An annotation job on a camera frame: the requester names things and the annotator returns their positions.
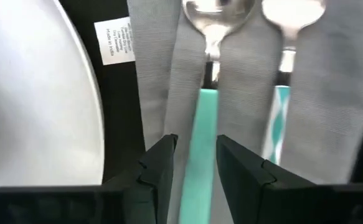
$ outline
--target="silver utensil head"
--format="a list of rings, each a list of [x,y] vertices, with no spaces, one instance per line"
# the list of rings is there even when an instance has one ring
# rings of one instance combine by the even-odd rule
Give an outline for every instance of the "silver utensil head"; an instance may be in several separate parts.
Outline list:
[[[255,0],[183,0],[187,18],[205,36],[222,40],[247,19]]]
[[[315,23],[325,12],[325,0],[263,0],[263,14],[284,32]]]

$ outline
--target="gray fabric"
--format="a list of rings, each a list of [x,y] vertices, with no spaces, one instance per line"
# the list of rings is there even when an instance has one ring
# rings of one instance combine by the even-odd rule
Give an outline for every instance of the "gray fabric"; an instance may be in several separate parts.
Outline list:
[[[129,0],[131,12],[145,6],[147,0]],[[175,9],[180,2],[150,0]],[[204,64],[204,39],[186,21],[183,13],[174,13],[168,19],[178,19],[175,27],[162,20],[162,14],[136,15],[131,13],[134,41],[137,53],[139,78],[151,80],[163,93],[169,88],[164,134],[179,135],[175,155],[175,171],[168,223],[177,223],[182,180],[188,158],[188,144],[195,103],[199,89],[200,73]],[[159,19],[161,29],[172,32],[150,33],[150,39],[169,38],[169,42],[145,45],[152,30],[150,21]],[[157,58],[147,58],[144,51],[166,48],[169,53]],[[243,28],[228,36],[222,44],[219,134],[226,134],[253,152],[260,154],[265,130],[272,83],[280,59],[281,37],[273,26],[265,22],[260,13],[260,2]],[[156,66],[171,61],[170,73],[155,74]],[[165,85],[163,78],[170,77]],[[148,91],[140,81],[147,96],[141,97],[165,101],[167,95]],[[324,17],[303,30],[298,41],[295,72],[291,81],[291,102],[286,139],[281,166],[313,182],[343,183],[349,180],[357,149],[363,136],[363,0],[328,1]],[[144,119],[163,108],[142,108]],[[158,134],[162,127],[144,127],[145,138],[153,142],[150,133]],[[212,199],[212,223],[232,223],[222,186],[215,172]]]
[[[171,55],[176,39],[181,3],[170,0],[127,0],[145,147],[148,150],[163,135]]]

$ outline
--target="spoon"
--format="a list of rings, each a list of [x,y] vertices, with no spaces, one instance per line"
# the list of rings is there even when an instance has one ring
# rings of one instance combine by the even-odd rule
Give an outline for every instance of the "spoon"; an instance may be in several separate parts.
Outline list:
[[[196,107],[180,205],[180,224],[210,220],[217,132],[220,43],[247,20],[255,0],[183,0],[186,17],[205,36],[206,65]]]
[[[325,12],[325,0],[263,0],[263,14],[277,25],[284,38],[273,101],[263,142],[264,159],[280,163],[290,100],[290,79],[296,55],[298,32],[315,23]]]

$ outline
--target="black background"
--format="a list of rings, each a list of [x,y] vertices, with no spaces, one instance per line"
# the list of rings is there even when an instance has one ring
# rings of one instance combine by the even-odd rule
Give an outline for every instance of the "black background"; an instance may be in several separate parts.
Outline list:
[[[105,122],[103,181],[145,152],[134,62],[103,65],[94,22],[128,16],[126,0],[60,0],[92,61]]]

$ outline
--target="teal handle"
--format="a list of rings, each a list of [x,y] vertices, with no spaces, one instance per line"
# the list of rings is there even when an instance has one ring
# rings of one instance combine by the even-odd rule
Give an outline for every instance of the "teal handle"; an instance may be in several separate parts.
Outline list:
[[[217,134],[217,90],[201,89],[189,145],[179,224],[209,224]]]
[[[262,155],[264,159],[268,159],[275,164],[279,164],[281,160],[289,99],[289,86],[278,85],[275,87],[270,118],[268,119],[264,137]]]

